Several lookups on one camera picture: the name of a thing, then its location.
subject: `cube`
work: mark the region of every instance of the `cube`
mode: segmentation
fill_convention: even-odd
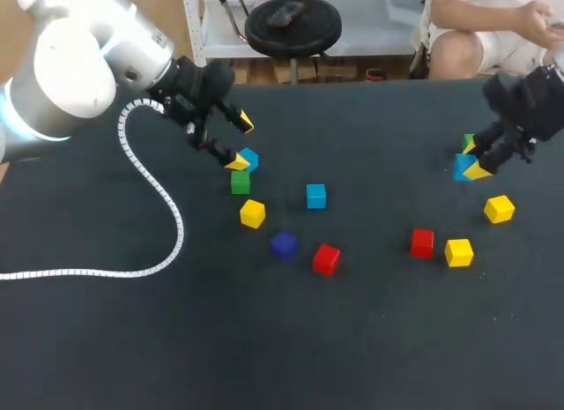
[[[298,241],[286,231],[278,232],[271,239],[271,253],[279,260],[287,262],[298,250]]]
[[[243,148],[239,154],[249,163],[249,167],[245,169],[247,172],[252,172],[258,168],[258,154],[253,152],[250,148]]]
[[[262,203],[255,200],[247,200],[241,208],[240,214],[243,225],[258,229],[266,218],[266,209]]]
[[[250,173],[246,171],[231,173],[231,193],[250,194]]]
[[[444,253],[450,267],[470,266],[474,257],[472,246],[468,240],[448,240]]]
[[[466,148],[472,142],[473,139],[474,139],[474,134],[464,134],[464,142],[462,147],[463,151],[466,151]]]
[[[340,258],[341,252],[338,249],[322,244],[314,256],[314,272],[327,277],[333,276]]]
[[[327,195],[323,183],[309,184],[306,188],[308,195],[308,209],[324,209],[327,205]]]
[[[419,258],[433,257],[434,232],[428,229],[413,229],[412,256]]]
[[[501,223],[511,220],[515,206],[509,201],[508,196],[490,198],[486,202],[484,213],[492,223]]]
[[[469,183],[472,181],[468,176],[464,174],[464,171],[472,166],[478,158],[473,154],[457,154],[455,159],[455,170],[454,170],[454,178],[455,181],[461,181]]]

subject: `dark blue cube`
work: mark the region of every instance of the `dark blue cube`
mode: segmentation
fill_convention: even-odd
[[[271,253],[283,262],[290,260],[298,250],[298,241],[286,231],[278,232],[271,239]]]

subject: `wall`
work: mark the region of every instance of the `wall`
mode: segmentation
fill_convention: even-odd
[[[192,56],[182,0],[131,1],[176,43],[176,56]],[[18,67],[32,30],[32,21],[17,0],[0,0],[0,82]]]

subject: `light blue cube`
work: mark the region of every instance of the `light blue cube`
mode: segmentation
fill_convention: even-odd
[[[243,159],[245,159],[249,163],[249,167],[246,168],[248,172],[252,172],[256,168],[258,168],[258,154],[253,152],[250,148],[243,148],[239,154]]]
[[[476,163],[477,160],[478,158],[473,154],[457,154],[455,159],[455,169],[453,171],[455,181],[471,183],[472,179],[466,176],[464,171]]]
[[[308,193],[308,209],[324,209],[327,206],[325,184],[308,184],[306,190]]]

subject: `stool leg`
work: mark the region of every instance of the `stool leg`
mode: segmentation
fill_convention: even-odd
[[[293,86],[298,84],[300,73],[298,72],[298,61],[296,59],[290,59],[290,76],[291,84]]]

